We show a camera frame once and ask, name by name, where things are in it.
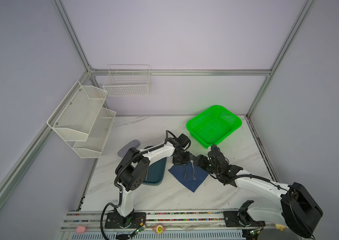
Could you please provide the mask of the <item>silver metal fork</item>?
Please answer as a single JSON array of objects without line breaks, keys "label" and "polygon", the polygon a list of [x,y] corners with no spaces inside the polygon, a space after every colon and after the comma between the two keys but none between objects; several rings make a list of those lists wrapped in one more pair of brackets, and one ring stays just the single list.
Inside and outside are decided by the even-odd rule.
[{"label": "silver metal fork", "polygon": [[191,166],[192,166],[192,178],[195,181],[196,180],[196,175],[195,175],[195,169],[194,169],[194,161],[190,160]]}]

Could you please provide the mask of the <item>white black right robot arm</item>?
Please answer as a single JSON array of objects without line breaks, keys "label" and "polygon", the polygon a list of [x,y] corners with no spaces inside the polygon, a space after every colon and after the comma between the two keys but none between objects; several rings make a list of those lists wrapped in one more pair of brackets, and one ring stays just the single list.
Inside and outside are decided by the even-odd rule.
[{"label": "white black right robot arm", "polygon": [[314,237],[323,211],[303,185],[278,183],[231,165],[217,145],[211,146],[207,156],[199,155],[193,160],[196,166],[223,185],[249,190],[273,202],[270,207],[261,207],[252,200],[246,201],[238,216],[241,225],[248,226],[250,221],[271,222],[287,226],[300,237]]}]

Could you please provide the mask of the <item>silver metal knife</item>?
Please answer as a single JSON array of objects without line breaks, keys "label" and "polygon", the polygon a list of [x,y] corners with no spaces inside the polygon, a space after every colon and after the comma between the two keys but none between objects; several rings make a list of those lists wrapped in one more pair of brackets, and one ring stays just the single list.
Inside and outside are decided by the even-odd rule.
[{"label": "silver metal knife", "polygon": [[187,164],[185,164],[185,173],[184,173],[184,179],[187,179]]}]

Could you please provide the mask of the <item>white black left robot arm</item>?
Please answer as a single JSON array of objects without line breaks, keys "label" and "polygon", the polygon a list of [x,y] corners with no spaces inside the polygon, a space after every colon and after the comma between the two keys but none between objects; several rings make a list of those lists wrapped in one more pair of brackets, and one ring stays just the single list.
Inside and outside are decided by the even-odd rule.
[{"label": "white black left robot arm", "polygon": [[116,213],[122,218],[129,217],[134,211],[134,190],[144,181],[149,166],[164,158],[174,157],[181,162],[189,161],[187,149],[191,143],[180,144],[168,141],[148,149],[128,150],[115,170],[114,186],[119,189],[119,203]]}]

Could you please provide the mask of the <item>dark blue paper napkin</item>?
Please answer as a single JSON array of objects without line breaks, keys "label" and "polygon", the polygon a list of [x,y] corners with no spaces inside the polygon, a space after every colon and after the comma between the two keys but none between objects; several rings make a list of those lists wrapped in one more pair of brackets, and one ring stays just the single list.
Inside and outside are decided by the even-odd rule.
[{"label": "dark blue paper napkin", "polygon": [[200,167],[194,166],[196,180],[192,178],[192,166],[191,163],[187,163],[187,179],[184,179],[185,165],[173,165],[169,172],[178,180],[184,187],[191,192],[195,192],[197,188],[204,182],[209,176],[207,172],[202,170]]}]

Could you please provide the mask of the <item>teal plastic utensil tray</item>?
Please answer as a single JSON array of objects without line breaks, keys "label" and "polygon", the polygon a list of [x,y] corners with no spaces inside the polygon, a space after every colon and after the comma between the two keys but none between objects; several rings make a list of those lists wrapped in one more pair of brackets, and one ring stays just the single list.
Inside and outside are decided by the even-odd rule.
[{"label": "teal plastic utensil tray", "polygon": [[158,186],[164,179],[165,171],[167,165],[167,158],[163,158],[153,164],[148,168],[145,180],[143,181],[144,185],[149,186]]}]

